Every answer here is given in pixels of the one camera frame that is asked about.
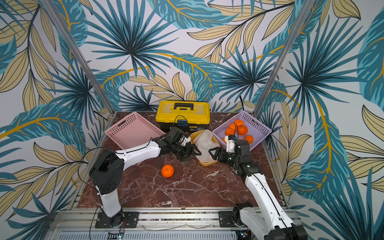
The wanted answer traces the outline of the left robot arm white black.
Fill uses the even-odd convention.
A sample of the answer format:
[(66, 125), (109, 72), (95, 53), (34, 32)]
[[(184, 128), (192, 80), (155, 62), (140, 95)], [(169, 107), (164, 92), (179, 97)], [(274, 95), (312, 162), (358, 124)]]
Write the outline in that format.
[(123, 172), (129, 167), (148, 159), (165, 154), (174, 154), (179, 160), (186, 160), (202, 153), (189, 136), (176, 127), (160, 137), (150, 139), (148, 143), (126, 150), (104, 150), (91, 167), (89, 175), (93, 180), (102, 202), (102, 213), (109, 221), (115, 221), (116, 226), (123, 221), (118, 187), (121, 184)]

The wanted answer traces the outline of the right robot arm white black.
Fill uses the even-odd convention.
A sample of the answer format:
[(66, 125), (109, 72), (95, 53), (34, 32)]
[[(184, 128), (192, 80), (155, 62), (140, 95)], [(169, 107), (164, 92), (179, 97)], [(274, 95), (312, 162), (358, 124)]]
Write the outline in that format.
[(237, 204), (231, 212), (219, 213), (221, 227), (247, 227), (258, 240), (306, 240), (308, 234), (281, 207), (272, 193), (259, 165), (252, 161), (250, 145), (245, 140), (228, 140), (227, 148), (209, 150), (211, 157), (234, 169), (254, 196), (261, 211), (250, 203)]

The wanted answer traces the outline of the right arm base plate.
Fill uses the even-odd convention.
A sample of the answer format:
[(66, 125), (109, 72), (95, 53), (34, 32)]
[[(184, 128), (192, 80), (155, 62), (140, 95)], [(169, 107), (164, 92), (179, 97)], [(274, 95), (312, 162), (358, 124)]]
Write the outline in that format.
[(244, 208), (239, 211), (219, 211), (221, 228), (261, 227), (264, 219), (254, 208)]

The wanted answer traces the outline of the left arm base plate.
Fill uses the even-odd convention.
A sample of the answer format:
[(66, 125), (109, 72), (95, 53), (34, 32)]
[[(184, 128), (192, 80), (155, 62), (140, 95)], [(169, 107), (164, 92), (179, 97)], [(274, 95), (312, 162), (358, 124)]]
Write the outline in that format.
[(139, 212), (120, 211), (113, 217), (108, 217), (103, 211), (98, 213), (96, 229), (135, 229), (139, 219)]

